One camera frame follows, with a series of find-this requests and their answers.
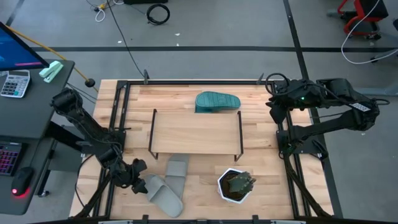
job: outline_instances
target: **potted plant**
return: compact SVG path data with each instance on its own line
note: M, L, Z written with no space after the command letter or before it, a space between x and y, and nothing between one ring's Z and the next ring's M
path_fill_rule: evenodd
M218 193L223 199L240 204L250 194L255 181L250 173L229 168L218 179Z

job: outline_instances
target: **black desk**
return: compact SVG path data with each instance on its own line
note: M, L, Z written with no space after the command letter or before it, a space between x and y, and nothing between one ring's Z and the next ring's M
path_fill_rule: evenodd
M25 149L18 168L31 166L34 169L29 190L20 197L11 194L13 177L0 175L0 213L25 214L39 182L47 181L48 176L42 177L45 176L42 174L45 169L47 170L54 138L60 141L60 136L70 138L69 135L72 135L74 137L72 141L77 139L81 141L80 138L51 122L54 113L50 106L51 99L65 88L75 65L72 61L59 61L63 64L63 68L51 83L45 83L39 76L41 69L31 70L31 83L25 97L22 99L0 97L0 141L27 143L28 147ZM6 77L0 77L0 86L3 85L5 79ZM66 144L75 146L71 141Z

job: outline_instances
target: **white hexagonal pot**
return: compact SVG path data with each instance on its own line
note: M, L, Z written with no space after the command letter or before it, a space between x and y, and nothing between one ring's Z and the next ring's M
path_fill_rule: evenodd
M225 197L225 196L223 195L223 191L221 190L220 181L222 180L222 178L224 177L224 175L226 175L229 171L236 171L236 172L239 172L239 173L244 172L244 171L237 170L237 169L233 169L233 168L229 168L228 170L226 170L226 171L224 172L224 174L221 175L221 177L217 180L217 184L218 184L218 193L219 193L219 194L221 195L221 197L222 197L224 200L226 200L227 202L233 202L233 203L238 203L238 204L243 203L243 202L246 200L246 198L249 196L249 194L250 194L251 192L247 193L240 201L236 201L236 200L230 199L230 198Z

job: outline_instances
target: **monitor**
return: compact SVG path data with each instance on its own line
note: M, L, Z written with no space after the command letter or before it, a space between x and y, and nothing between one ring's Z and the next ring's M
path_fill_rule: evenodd
M0 71L45 68L49 64L0 22Z

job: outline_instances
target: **keyboard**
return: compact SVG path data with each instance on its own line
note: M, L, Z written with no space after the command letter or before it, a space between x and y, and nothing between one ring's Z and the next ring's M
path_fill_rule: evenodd
M23 143L0 141L0 175L12 176L23 153Z

